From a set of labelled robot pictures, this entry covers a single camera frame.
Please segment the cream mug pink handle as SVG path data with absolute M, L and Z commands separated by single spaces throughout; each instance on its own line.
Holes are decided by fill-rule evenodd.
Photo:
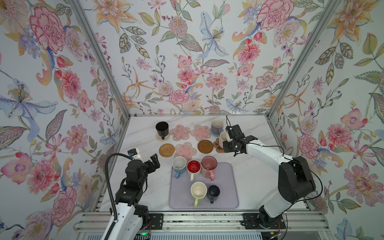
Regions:
M 228 134 L 226 131 L 223 131 L 220 133 L 220 136 L 219 136 L 219 146 L 224 149 L 224 142 L 226 142 L 228 140 Z

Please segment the woven rattan round coaster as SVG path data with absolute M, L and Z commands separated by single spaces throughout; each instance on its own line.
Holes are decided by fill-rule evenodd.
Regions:
M 162 157 L 169 158 L 175 153 L 175 147 L 172 144 L 163 144 L 159 148 L 159 154 Z

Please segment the brown paw cork coaster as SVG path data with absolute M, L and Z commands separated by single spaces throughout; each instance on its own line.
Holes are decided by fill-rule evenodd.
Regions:
M 214 142 L 213 142 L 213 145 L 214 145 L 214 148 L 216 150 L 217 153 L 225 153 L 224 149 L 220 146 L 220 139 L 217 138 Z

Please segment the blue mug white inside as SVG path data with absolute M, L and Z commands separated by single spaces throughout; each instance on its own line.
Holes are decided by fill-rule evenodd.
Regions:
M 175 178 L 179 179 L 180 176 L 186 171 L 187 160 L 182 156 L 176 156 L 172 162 L 172 166 L 175 172 Z

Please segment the cream mug purple handle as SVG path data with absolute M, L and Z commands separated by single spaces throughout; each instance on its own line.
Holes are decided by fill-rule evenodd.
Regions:
M 213 119 L 211 123 L 211 132 L 215 136 L 219 136 L 224 131 L 224 121 L 222 119 Z

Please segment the black mug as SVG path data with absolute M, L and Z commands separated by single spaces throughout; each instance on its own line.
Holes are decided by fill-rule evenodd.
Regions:
M 156 130 L 159 137 L 165 140 L 169 135 L 169 124 L 167 122 L 158 122 L 156 124 Z

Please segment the pink flower coaster front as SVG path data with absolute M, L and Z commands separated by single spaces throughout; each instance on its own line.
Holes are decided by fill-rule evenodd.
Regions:
M 183 157 L 187 161 L 193 159 L 193 157 L 197 154 L 197 149 L 193 148 L 190 142 L 186 142 L 184 144 L 178 144 L 175 146 L 175 154 L 174 157 Z

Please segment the pink flower coaster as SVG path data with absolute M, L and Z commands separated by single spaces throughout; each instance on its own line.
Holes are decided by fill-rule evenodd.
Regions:
M 191 130 L 191 136 L 197 141 L 211 138 L 211 129 L 208 126 L 195 125 Z
M 183 157 L 187 161 L 193 159 L 193 157 L 197 154 L 197 149 L 193 148 L 190 142 L 186 142 L 184 144 L 178 144 L 175 146 L 175 154 L 174 157 Z
M 191 129 L 183 125 L 177 125 L 170 130 L 170 135 L 174 141 L 188 140 L 190 138 Z

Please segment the brown round wooden coaster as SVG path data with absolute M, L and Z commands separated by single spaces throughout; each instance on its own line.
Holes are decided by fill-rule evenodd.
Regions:
M 209 153 L 211 153 L 213 151 L 213 149 L 214 149 L 214 145 L 209 140 L 201 140 L 198 143 L 198 150 L 202 154 L 209 154 Z

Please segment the pink tall mug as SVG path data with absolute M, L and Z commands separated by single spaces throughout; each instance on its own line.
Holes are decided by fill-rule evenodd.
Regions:
M 201 173 L 205 178 L 210 179 L 211 181 L 215 180 L 215 170 L 218 166 L 216 158 L 212 156 L 206 156 L 202 159 L 201 162 L 202 169 Z

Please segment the cream mug green handle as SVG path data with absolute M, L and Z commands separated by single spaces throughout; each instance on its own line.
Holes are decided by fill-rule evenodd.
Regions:
M 191 186 L 191 194 L 194 198 L 194 207 L 197 208 L 200 201 L 207 195 L 208 188 L 203 182 L 195 182 Z

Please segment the small dark blue mug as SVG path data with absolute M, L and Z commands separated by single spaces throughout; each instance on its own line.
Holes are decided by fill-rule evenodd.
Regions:
M 221 194 L 221 190 L 218 186 L 216 185 L 211 185 L 208 188 L 207 191 L 207 198 L 210 201 L 210 204 L 214 204 L 214 202 L 219 198 Z

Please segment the multicolour embroidered round coaster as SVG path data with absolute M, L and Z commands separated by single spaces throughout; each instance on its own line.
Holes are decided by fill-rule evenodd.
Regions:
M 157 139 L 158 141 L 164 142 L 164 141 L 168 141 L 169 138 L 170 138 L 170 136 L 171 136 L 171 135 L 167 135 L 167 136 L 165 136 L 165 138 L 163 139 L 159 134 L 156 134 L 156 139 Z

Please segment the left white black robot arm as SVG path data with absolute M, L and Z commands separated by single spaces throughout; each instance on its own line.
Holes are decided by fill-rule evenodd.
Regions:
M 119 156 L 129 159 L 126 167 L 126 177 L 122 180 L 119 190 L 113 194 L 110 183 L 109 161 Z M 133 240 L 137 233 L 151 223 L 147 206 L 139 205 L 143 196 L 143 187 L 148 186 L 148 175 L 160 168 L 158 155 L 143 162 L 136 151 L 128 155 L 114 153 L 106 158 L 105 177 L 108 195 L 112 205 L 112 215 L 104 232 L 104 240 Z

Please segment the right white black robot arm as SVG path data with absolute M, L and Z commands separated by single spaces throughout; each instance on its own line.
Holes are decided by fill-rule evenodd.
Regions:
M 282 214 L 296 202 L 316 190 L 313 174 L 307 161 L 302 157 L 285 155 L 267 146 L 254 136 L 245 136 L 239 125 L 227 126 L 227 140 L 223 143 L 226 153 L 253 156 L 278 173 L 278 192 L 270 201 L 259 208 L 256 223 L 268 229 Z

